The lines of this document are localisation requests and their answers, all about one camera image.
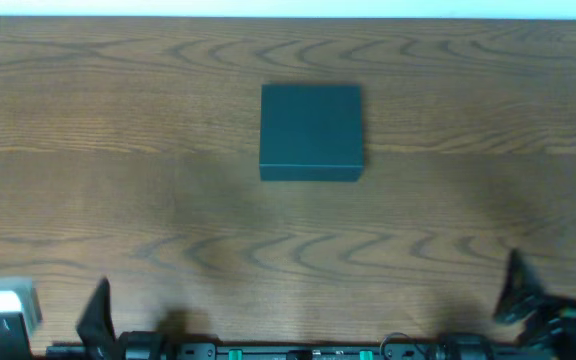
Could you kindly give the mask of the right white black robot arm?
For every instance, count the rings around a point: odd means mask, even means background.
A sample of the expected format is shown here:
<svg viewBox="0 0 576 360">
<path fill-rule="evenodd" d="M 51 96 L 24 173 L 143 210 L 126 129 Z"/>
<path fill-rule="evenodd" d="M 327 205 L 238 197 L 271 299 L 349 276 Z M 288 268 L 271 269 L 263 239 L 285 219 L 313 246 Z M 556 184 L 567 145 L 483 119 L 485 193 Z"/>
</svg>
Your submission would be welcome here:
<svg viewBox="0 0 576 360">
<path fill-rule="evenodd" d="M 522 253 L 509 253 L 506 275 L 493 319 L 503 325 L 521 323 L 517 344 L 576 359 L 576 299 L 549 294 Z"/>
</svg>

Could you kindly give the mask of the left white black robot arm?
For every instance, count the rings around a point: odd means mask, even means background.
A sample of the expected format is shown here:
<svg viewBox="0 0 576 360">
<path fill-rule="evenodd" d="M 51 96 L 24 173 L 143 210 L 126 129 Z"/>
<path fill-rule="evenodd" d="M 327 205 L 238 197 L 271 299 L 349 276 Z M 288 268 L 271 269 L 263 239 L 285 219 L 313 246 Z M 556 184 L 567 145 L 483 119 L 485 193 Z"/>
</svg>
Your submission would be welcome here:
<svg viewBox="0 0 576 360">
<path fill-rule="evenodd" d="M 35 360 L 30 337 L 42 322 L 34 282 L 29 278 L 0 278 L 0 360 Z M 111 318 L 110 283 L 103 277 L 80 317 L 79 344 L 57 344 L 45 359 L 122 360 L 125 358 Z"/>
</svg>

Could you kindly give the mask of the black gift box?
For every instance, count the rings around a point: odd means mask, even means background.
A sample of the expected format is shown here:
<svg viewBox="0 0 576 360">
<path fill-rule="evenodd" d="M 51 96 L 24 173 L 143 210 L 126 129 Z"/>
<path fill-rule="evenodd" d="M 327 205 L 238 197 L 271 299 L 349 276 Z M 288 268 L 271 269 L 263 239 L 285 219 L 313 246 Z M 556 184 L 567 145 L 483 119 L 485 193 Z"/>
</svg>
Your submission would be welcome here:
<svg viewBox="0 0 576 360">
<path fill-rule="evenodd" d="M 263 181 L 356 182 L 364 170 L 361 87 L 266 84 L 261 90 Z"/>
</svg>

